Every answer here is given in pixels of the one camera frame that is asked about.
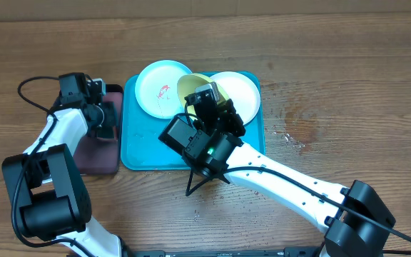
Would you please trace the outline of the yellow plate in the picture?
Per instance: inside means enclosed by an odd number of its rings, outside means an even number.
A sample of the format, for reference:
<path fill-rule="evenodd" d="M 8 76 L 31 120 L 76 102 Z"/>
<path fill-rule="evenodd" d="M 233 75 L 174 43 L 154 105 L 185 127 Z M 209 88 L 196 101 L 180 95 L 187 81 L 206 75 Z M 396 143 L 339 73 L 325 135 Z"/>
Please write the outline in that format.
<path fill-rule="evenodd" d="M 182 107 L 185 107 L 185 104 L 186 104 L 185 97 L 187 95 L 194 93 L 195 89 L 198 88 L 199 86 L 209 84 L 210 82 L 215 82 L 215 81 L 212 80 L 212 78 L 210 78 L 209 76 L 198 74 L 198 73 L 187 74 L 187 75 L 180 77 L 177 83 L 177 93 L 178 93 L 178 97 L 179 97 Z M 218 92 L 220 96 L 220 100 L 218 103 L 222 103 L 228 100 L 230 97 L 227 95 L 224 88 L 221 87 L 221 85 L 219 85 L 218 82 L 216 83 L 217 83 Z M 187 110 L 188 110 L 188 113 L 190 114 L 196 114 L 194 106 L 188 106 Z"/>

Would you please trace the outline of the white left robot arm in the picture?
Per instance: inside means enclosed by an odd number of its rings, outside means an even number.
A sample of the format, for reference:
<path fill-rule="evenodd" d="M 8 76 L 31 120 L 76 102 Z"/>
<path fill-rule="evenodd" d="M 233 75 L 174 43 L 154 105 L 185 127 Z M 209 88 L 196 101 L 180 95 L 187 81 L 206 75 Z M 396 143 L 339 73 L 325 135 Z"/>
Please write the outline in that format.
<path fill-rule="evenodd" d="M 110 101 L 74 101 L 47 111 L 46 126 L 22 154 L 6 158 L 2 173 L 11 225 L 30 248 L 62 244 L 78 256 L 131 256 L 124 241 L 93 216 L 91 199 L 73 155 L 88 133 L 114 130 Z"/>

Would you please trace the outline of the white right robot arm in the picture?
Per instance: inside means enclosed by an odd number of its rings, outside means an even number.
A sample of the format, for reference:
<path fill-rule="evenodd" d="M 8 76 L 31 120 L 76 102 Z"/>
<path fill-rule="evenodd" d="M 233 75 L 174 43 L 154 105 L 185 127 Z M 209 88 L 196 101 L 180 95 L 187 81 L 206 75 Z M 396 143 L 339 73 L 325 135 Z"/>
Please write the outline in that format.
<path fill-rule="evenodd" d="M 186 123 L 180 153 L 193 173 L 259 191 L 298 213 L 324 234 L 319 256 L 386 254 L 395 218 L 373 187 L 321 181 L 264 156 L 242 141 L 245 129 L 233 102 L 218 101 L 212 90 L 184 99 L 195 120 Z"/>

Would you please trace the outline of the teal plastic tray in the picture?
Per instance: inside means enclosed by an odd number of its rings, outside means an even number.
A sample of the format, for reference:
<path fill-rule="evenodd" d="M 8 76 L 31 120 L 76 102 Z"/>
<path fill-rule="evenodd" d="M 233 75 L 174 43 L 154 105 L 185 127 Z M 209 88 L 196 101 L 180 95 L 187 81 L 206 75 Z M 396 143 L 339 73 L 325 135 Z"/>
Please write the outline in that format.
<path fill-rule="evenodd" d="M 155 118 L 139 106 L 135 93 L 137 78 L 138 74 L 127 80 L 123 93 L 121 160 L 124 166 L 133 171 L 188 170 L 181 155 L 158 140 L 170 119 Z M 262 105 L 245 129 L 242 140 L 265 154 Z"/>

